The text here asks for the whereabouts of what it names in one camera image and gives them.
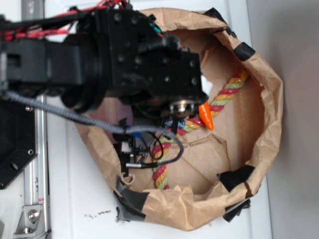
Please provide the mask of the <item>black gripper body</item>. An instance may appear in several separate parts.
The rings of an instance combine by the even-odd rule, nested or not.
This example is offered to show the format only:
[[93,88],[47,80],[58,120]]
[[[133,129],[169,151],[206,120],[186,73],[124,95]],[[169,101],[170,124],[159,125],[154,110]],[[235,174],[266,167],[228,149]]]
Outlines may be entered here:
[[116,97],[156,118],[198,114],[208,96],[199,55],[178,37],[159,34],[149,17],[128,9],[98,11],[102,85],[99,99]]

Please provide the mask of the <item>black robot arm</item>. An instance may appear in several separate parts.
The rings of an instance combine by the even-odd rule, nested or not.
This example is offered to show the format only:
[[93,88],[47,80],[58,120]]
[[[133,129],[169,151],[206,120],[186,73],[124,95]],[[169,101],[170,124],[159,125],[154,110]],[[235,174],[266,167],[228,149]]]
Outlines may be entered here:
[[78,113],[106,97],[157,117],[197,114],[208,99],[199,55],[131,9],[0,21],[0,90],[59,96]]

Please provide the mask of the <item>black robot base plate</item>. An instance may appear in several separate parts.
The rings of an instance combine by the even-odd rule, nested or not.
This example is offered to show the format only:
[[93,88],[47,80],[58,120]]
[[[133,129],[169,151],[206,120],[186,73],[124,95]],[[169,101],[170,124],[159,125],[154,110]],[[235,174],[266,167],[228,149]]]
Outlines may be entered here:
[[0,188],[6,189],[36,156],[35,113],[30,106],[0,101]]

